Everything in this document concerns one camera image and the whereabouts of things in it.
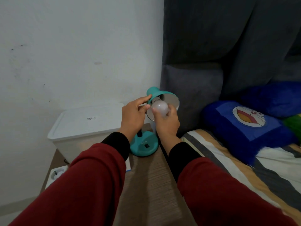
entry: finger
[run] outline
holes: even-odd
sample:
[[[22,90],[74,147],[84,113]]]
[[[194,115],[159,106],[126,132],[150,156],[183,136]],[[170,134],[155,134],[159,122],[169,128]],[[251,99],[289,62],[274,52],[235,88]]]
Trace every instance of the finger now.
[[[168,104],[168,108],[170,109],[170,114],[172,114],[172,115],[177,114],[177,110],[172,104]]]
[[[152,95],[150,94],[146,97],[138,98],[138,99],[134,100],[133,102],[136,106],[139,106],[139,105],[147,102],[151,97],[152,97]]]
[[[151,107],[151,105],[143,105],[143,106],[139,106],[140,108],[138,108],[139,113],[141,114],[145,114],[146,111]]]
[[[160,122],[161,120],[163,120],[163,117],[161,116],[161,113],[155,109],[155,108],[152,108],[152,112],[153,112],[153,116],[155,118],[155,122]]]

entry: white wall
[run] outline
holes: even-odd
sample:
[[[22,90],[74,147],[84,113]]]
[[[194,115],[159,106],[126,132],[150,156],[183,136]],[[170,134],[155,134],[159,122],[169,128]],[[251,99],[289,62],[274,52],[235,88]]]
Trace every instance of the white wall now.
[[[159,86],[164,0],[0,0],[0,205],[39,194],[62,110]]]

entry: white plastic storage box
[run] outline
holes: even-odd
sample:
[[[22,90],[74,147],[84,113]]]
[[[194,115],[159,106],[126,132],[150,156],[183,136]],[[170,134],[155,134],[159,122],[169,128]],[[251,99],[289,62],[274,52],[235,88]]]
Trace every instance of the white plastic storage box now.
[[[53,125],[48,139],[71,163],[82,151],[120,128],[122,107],[122,103],[114,103],[66,110]],[[126,164],[129,170],[129,159]]]

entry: box lid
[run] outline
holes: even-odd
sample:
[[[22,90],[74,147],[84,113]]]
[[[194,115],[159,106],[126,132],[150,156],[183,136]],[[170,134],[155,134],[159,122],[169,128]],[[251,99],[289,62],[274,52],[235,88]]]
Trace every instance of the box lid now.
[[[122,103],[113,103],[66,110],[48,133],[48,139],[67,140],[117,131],[121,125],[122,107]]]

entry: hand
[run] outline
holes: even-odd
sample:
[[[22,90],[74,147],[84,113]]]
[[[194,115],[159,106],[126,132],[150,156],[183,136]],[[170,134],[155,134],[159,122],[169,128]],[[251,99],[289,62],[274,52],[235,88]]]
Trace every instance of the hand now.
[[[147,97],[138,98],[122,107],[121,127],[118,132],[125,135],[129,142],[142,128],[145,113],[151,107],[150,105],[140,105],[147,102],[151,97],[152,95],[150,94]]]
[[[156,130],[167,155],[169,155],[170,150],[176,144],[181,142],[177,137],[177,131],[180,127],[177,110],[171,104],[168,107],[170,112],[168,112],[166,118],[163,118],[158,110],[152,109],[156,122]]]

